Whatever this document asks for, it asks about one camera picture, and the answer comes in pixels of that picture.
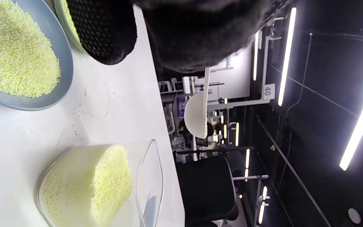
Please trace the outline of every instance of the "white scoop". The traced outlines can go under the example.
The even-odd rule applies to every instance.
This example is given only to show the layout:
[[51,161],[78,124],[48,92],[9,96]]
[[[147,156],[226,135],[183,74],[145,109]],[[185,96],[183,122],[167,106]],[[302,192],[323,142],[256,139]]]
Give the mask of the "white scoop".
[[195,137],[207,137],[207,104],[210,68],[205,68],[204,92],[193,95],[184,109],[184,122],[188,131]]

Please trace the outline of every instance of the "black fabric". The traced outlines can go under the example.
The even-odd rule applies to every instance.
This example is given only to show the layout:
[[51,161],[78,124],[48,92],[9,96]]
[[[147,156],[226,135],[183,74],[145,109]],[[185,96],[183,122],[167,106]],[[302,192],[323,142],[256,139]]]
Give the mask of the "black fabric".
[[235,216],[235,187],[224,157],[176,164],[176,170],[186,222],[203,223]]
[[126,0],[67,0],[82,47],[95,60],[114,65],[134,49],[137,27]]
[[112,65],[134,49],[140,6],[158,67],[193,73],[247,46],[293,0],[67,0],[85,50]]
[[270,7],[270,0],[240,0],[219,11],[169,4],[143,12],[161,66],[190,73],[247,46]]
[[186,221],[185,227],[217,227],[216,224],[210,222],[210,221],[206,221],[206,222],[201,222],[201,223],[189,223],[188,221]]

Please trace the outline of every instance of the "chair backrest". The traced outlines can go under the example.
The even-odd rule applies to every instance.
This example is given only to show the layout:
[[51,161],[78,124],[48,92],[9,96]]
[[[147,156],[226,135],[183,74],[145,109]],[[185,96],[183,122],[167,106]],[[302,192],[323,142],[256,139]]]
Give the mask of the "chair backrest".
[[229,163],[216,156],[176,164],[186,220],[204,222],[234,216],[236,192]]

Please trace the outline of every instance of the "white table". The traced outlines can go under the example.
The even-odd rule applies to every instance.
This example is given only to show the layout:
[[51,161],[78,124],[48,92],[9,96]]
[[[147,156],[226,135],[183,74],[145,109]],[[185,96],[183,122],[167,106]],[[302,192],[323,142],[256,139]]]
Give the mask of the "white table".
[[164,200],[157,226],[184,227],[147,28],[138,8],[135,18],[137,43],[120,64],[104,66],[73,52],[74,80],[58,105],[40,112],[0,106],[0,227],[47,226],[33,199],[35,183],[64,145],[152,138],[158,142],[164,168]]

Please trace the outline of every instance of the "glass bowl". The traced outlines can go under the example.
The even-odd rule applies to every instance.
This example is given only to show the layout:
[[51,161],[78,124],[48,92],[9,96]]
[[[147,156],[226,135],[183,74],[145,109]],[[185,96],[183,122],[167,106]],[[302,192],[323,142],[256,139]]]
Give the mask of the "glass bowl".
[[[163,200],[163,169],[160,161],[157,142],[155,140],[116,144],[127,151],[127,161],[133,179],[131,196],[121,205],[114,215],[111,224],[97,225],[90,220],[90,198],[82,196],[89,193],[91,185],[88,181],[80,181],[83,177],[90,177],[102,151],[110,145],[76,146],[66,150],[59,158],[49,165],[40,175],[35,188],[35,202],[41,216],[50,227],[155,227]],[[46,197],[47,178],[59,174],[59,184],[55,187],[57,197]],[[68,199],[68,180],[79,181],[77,189],[71,191],[72,200]],[[65,214],[60,210],[52,210],[46,205],[48,202],[64,204]]]

